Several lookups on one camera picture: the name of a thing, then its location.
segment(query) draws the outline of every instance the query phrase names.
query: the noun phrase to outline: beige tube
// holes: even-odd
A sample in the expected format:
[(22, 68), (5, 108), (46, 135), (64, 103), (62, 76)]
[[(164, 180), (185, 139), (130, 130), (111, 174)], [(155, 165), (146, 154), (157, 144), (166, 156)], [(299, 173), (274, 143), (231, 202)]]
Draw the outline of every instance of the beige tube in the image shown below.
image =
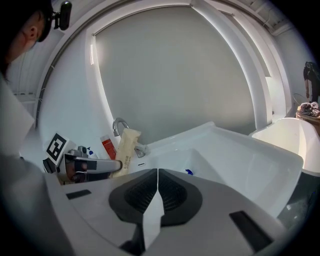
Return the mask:
[(135, 151), (141, 131), (124, 128), (115, 159), (122, 162), (122, 169), (110, 173), (110, 178), (120, 177), (129, 172), (131, 157)]

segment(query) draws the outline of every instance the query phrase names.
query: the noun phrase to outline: floor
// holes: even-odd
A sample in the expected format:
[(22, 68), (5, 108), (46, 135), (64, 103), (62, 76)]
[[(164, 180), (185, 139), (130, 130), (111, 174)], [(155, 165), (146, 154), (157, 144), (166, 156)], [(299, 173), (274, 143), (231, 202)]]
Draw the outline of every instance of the floor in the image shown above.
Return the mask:
[(301, 173), (297, 186), (278, 219), (289, 230), (308, 216), (320, 191), (320, 177)]

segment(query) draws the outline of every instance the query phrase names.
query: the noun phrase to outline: pile of cloth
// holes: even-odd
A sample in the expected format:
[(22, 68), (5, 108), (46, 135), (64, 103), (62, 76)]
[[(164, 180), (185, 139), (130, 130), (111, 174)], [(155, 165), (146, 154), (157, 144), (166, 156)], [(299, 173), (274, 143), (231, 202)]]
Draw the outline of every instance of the pile of cloth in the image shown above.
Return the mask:
[(320, 108), (317, 102), (302, 103), (300, 106), (300, 114), (317, 118), (320, 116)]

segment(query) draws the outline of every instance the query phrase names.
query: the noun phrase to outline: white sink basin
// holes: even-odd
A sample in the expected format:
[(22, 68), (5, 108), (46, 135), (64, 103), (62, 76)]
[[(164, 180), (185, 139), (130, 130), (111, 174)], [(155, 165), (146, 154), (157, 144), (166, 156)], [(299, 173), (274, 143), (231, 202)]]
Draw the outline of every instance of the white sink basin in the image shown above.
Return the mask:
[(303, 159), (274, 145), (208, 122), (148, 145), (150, 153), (135, 155), (130, 173), (170, 169), (226, 184), (277, 217), (290, 199)]

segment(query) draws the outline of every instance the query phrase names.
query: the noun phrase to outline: faucet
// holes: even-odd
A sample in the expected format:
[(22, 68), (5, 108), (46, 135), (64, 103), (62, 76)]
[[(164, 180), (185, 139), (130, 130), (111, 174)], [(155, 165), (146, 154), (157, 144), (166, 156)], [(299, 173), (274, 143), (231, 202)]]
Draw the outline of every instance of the faucet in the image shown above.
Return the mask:
[[(119, 134), (119, 123), (121, 123), (124, 126), (124, 128), (130, 129), (129, 125), (127, 124), (127, 122), (124, 119), (117, 117), (113, 121), (113, 124), (112, 124), (112, 131), (113, 131), (113, 135), (115, 137), (120, 135)], [(147, 146), (141, 145), (140, 143), (138, 143), (138, 145), (136, 145), (134, 147), (134, 151), (135, 151), (138, 158), (143, 158), (146, 155)]]

